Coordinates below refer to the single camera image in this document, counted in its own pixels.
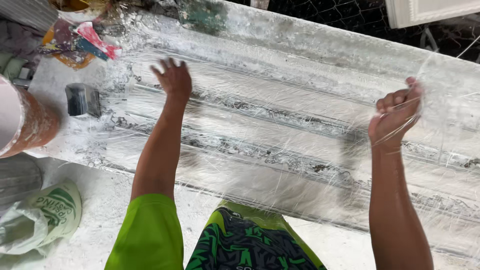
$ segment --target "red scraper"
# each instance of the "red scraper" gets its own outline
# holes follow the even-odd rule
[[[108,57],[115,60],[121,55],[121,47],[114,46],[101,40],[93,29],[92,22],[81,23],[74,31],[92,43],[100,51],[104,52]]]

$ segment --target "forearm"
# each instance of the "forearm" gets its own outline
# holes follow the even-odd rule
[[[173,199],[185,106],[186,101],[167,98],[138,160],[131,200],[150,193],[164,194]]]
[[[377,269],[433,269],[425,233],[408,195],[399,148],[372,149],[369,220]]]

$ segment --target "lime green sleeve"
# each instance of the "lime green sleeve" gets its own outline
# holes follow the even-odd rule
[[[171,198],[147,194],[130,202],[105,269],[183,269],[183,238]]]

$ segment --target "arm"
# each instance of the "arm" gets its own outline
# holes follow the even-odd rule
[[[377,102],[369,126],[372,142],[370,233],[377,269],[433,269],[432,255],[408,195],[401,155],[404,134],[418,119],[422,89],[408,78],[409,89]]]
[[[152,67],[167,94],[167,101],[140,155],[133,179],[131,201],[144,194],[159,193],[173,199],[175,171],[180,156],[183,113],[192,92],[192,80],[185,62],[177,67],[173,59],[160,64],[162,74]]]

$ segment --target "workbench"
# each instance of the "workbench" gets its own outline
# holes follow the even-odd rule
[[[126,15],[123,56],[115,61],[96,59],[74,71],[44,57],[29,91],[58,112],[61,127],[28,153],[134,173],[165,100],[149,66],[174,57],[187,62],[194,86],[178,184],[367,233],[368,122],[377,99],[418,75],[427,95],[422,121],[403,145],[408,188],[433,250],[478,259],[479,65],[211,2],[224,12],[207,14],[206,25],[190,16],[205,12],[195,6],[180,12],[180,21]],[[67,114],[70,83],[99,90],[100,118]]]

